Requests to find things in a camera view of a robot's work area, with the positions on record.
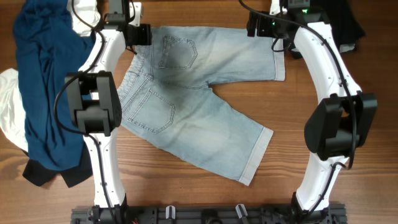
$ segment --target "light blue denim jeans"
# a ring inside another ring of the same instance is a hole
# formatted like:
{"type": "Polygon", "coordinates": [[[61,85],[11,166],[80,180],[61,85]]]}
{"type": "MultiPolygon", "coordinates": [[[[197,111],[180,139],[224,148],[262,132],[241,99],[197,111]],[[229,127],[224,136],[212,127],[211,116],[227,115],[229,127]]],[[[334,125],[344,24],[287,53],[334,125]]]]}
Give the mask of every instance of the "light blue denim jeans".
{"type": "Polygon", "coordinates": [[[232,109],[209,85],[283,80],[285,68],[272,39],[246,34],[153,28],[152,45],[136,47],[118,89],[122,125],[182,160],[249,185],[273,132],[232,109]]]}

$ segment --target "robotic arm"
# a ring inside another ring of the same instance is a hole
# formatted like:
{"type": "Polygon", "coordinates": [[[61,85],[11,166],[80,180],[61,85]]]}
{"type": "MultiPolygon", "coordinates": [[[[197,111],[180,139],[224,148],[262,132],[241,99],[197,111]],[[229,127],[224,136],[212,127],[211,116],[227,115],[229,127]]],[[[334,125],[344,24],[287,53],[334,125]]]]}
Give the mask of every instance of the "robotic arm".
{"type": "MultiPolygon", "coordinates": [[[[115,13],[108,15],[104,29],[101,30],[101,34],[96,35],[96,43],[91,55],[80,68],[87,71],[87,74],[75,78],[67,87],[73,124],[81,132],[90,133],[92,137],[85,136],[84,139],[90,152],[96,191],[95,206],[89,210],[74,210],[72,221],[102,224],[131,223],[133,218],[139,217],[140,222],[148,219],[151,223],[170,222],[172,224],[180,220],[178,217],[180,214],[181,222],[196,223],[197,221],[191,217],[195,216],[192,213],[193,210],[190,210],[191,213],[177,210],[176,215],[175,207],[169,206],[165,210],[148,208],[148,214],[146,214],[147,210],[144,210],[140,215],[135,208],[127,206],[125,191],[119,176],[116,151],[121,106],[112,75],[126,46],[150,45],[151,36],[150,26],[140,24],[143,12],[141,3],[113,0],[109,4],[110,11],[115,13]],[[91,95],[91,100],[82,100],[81,96],[87,94],[91,95]]],[[[241,4],[246,9],[250,9],[242,2],[241,4]]],[[[278,214],[275,214],[274,209],[269,212],[273,217],[270,218],[265,215],[269,211],[265,206],[258,208],[261,211],[260,222],[268,224],[326,222],[326,216],[331,213],[329,194],[341,169],[341,166],[335,164],[344,164],[353,157],[352,139],[355,139],[355,147],[364,144],[377,109],[376,97],[362,93],[358,84],[352,79],[333,41],[331,26],[321,11],[312,10],[309,3],[303,3],[303,1],[292,0],[280,5],[278,0],[272,0],[270,14],[302,25],[297,27],[283,20],[274,20],[275,17],[263,16],[268,13],[250,10],[248,35],[254,36],[253,33],[257,29],[257,36],[278,37],[294,44],[308,66],[318,95],[318,107],[305,125],[305,141],[311,151],[305,177],[297,192],[293,194],[292,203],[283,207],[284,212],[282,210],[279,212],[280,217],[288,218],[276,218],[278,214]],[[331,50],[326,47],[324,40],[305,26],[327,40],[331,50]],[[333,56],[336,57],[339,65],[335,63],[333,56]],[[341,79],[339,69],[346,81],[341,79]],[[354,111],[350,110],[349,100],[355,103],[354,111]],[[349,116],[342,117],[343,111],[349,113],[349,116]],[[354,138],[352,117],[356,117],[355,129],[358,130],[354,138]]],[[[77,74],[69,74],[65,81],[68,83],[77,74]]],[[[238,205],[232,211],[235,216],[238,215],[237,222],[244,224],[250,222],[251,213],[249,212],[248,215],[244,205],[238,205]]],[[[217,209],[198,208],[194,212],[200,214],[199,219],[202,224],[214,222],[222,224],[224,219],[222,214],[225,215],[217,209]]]]}

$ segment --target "white cloth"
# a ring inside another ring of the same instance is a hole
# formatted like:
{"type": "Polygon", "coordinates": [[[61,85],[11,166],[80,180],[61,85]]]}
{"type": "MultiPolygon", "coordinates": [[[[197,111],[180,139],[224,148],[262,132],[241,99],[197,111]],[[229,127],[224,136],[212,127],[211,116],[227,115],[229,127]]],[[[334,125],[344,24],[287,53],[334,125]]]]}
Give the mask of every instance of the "white cloth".
{"type": "MultiPolygon", "coordinates": [[[[72,0],[68,0],[67,9],[72,16],[73,30],[82,37],[89,36],[91,29],[82,23],[72,11],[72,0]]],[[[97,11],[97,0],[75,0],[75,11],[78,16],[91,26],[96,26],[101,19],[97,11]]]]}
{"type": "MultiPolygon", "coordinates": [[[[75,0],[76,13],[92,26],[97,25],[101,18],[96,5],[96,0],[75,0]]],[[[89,36],[91,29],[72,12],[72,0],[68,0],[67,9],[72,16],[73,30],[81,36],[89,36]]],[[[25,117],[18,87],[18,71],[10,68],[0,74],[0,128],[8,140],[27,152],[25,117]]]]}
{"type": "Polygon", "coordinates": [[[27,151],[25,116],[18,72],[10,68],[0,74],[0,128],[12,143],[27,151]]]}

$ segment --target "back pocket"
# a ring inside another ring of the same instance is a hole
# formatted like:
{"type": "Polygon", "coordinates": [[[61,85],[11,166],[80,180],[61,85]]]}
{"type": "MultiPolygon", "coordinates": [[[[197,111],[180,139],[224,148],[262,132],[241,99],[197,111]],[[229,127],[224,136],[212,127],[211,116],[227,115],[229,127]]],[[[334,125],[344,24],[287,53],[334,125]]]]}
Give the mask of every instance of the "back pocket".
{"type": "Polygon", "coordinates": [[[175,105],[151,89],[145,94],[128,121],[154,134],[173,123],[175,105]]]}
{"type": "Polygon", "coordinates": [[[188,69],[198,56],[193,40],[163,36],[163,54],[159,68],[188,69]]]}

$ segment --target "tabletop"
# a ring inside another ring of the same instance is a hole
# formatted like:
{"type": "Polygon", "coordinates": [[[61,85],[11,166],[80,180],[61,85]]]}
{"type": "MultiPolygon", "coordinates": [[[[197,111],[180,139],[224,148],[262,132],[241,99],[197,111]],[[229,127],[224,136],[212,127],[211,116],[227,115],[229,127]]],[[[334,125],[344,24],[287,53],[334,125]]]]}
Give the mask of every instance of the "tabletop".
{"type": "MultiPolygon", "coordinates": [[[[12,25],[23,0],[0,0],[0,71],[17,69],[12,25]]],[[[248,1],[269,9],[271,0],[248,1]]],[[[398,1],[351,0],[366,32],[357,51],[343,54],[345,64],[366,93],[375,93],[379,109],[354,167],[341,171],[330,196],[344,203],[349,223],[396,223],[398,219],[398,1]]],[[[249,13],[237,0],[144,1],[143,23],[152,26],[245,28],[249,13]]],[[[101,1],[106,11],[108,3],[101,1]]],[[[124,52],[114,74],[116,85],[131,63],[124,52]]],[[[119,169],[129,205],[230,206],[290,203],[308,163],[304,124],[317,107],[305,62],[285,56],[284,82],[243,82],[213,86],[234,109],[274,130],[249,187],[199,169],[121,128],[119,169]]],[[[28,157],[0,133],[0,223],[69,223],[71,209],[92,206],[93,178],[68,188],[57,176],[36,187],[22,176],[28,157]]]]}

